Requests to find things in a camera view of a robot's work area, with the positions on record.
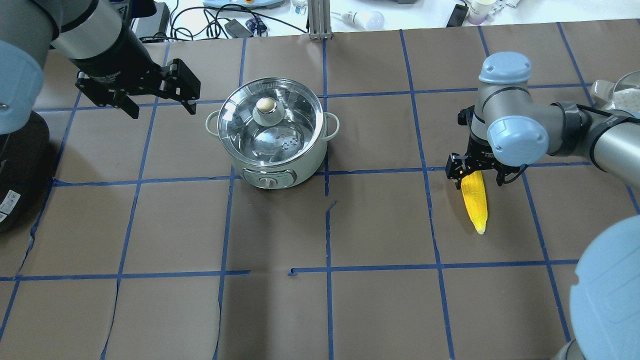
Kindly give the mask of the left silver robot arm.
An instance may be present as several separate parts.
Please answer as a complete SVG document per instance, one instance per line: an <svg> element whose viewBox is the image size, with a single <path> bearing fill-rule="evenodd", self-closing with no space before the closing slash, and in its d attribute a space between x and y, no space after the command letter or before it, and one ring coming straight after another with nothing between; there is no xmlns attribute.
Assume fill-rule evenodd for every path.
<svg viewBox="0 0 640 360"><path fill-rule="evenodd" d="M75 86L96 107L136 119L133 97L149 95L196 114L198 77L182 59L156 63L109 0L3 0L0 45L2 135L26 125L44 86L50 49L75 66Z"/></svg>

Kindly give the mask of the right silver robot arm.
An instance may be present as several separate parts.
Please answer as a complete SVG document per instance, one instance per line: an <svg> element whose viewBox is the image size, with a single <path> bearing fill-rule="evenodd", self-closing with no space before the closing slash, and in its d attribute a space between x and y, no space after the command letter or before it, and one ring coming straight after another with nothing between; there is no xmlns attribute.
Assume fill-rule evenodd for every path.
<svg viewBox="0 0 640 360"><path fill-rule="evenodd" d="M531 62L514 51L489 55L478 75L474 105L458 124L469 133L466 153L450 153L445 174L461 189L493 169L498 186L544 155L584 157L598 170L639 186L639 112L597 109L572 101L537 104L528 90ZM569 295L574 338L558 360L639 358L639 216L623 219L589 244Z"/></svg>

